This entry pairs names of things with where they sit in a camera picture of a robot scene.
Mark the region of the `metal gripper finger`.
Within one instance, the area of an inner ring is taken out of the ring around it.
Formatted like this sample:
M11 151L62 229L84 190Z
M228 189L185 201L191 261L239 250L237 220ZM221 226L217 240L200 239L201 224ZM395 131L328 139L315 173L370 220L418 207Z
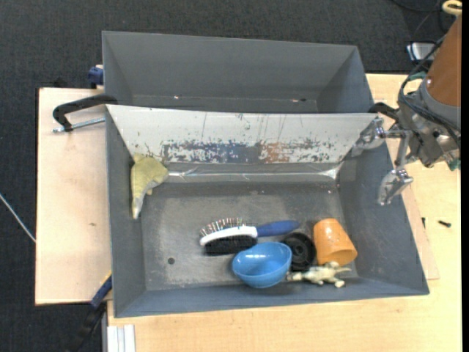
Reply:
M409 136L403 136L400 139L394 168L382 179L378 189L377 203L379 205L389 205L395 196L401 194L413 182L413 177L409 176L405 169L409 141Z
M399 139L397 155L399 157L405 157L412 135L413 132L411 130L404 129L396 123L389 129L384 129L383 119L376 117L369 126L361 132L358 141L352 146L351 155L355 157L360 155L364 150L377 148L384 143L386 139Z

